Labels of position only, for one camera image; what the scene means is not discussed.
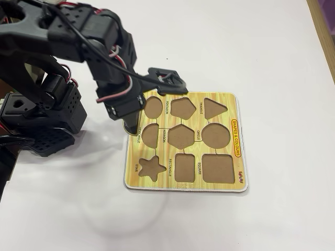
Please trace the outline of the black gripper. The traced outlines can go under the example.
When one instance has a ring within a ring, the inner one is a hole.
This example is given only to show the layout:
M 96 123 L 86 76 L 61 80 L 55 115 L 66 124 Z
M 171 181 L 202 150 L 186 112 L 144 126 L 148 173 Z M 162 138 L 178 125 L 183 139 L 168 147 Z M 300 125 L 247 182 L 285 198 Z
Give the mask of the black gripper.
M 148 74 L 141 79 L 136 77 L 135 72 L 129 75 L 119 70 L 99 70 L 94 73 L 98 96 L 96 102 L 104 104 L 111 119 L 122 119 L 124 130 L 129 135 L 137 135 L 139 111 L 146 103 L 144 93 L 156 89 L 158 80 L 158 70 L 148 70 Z

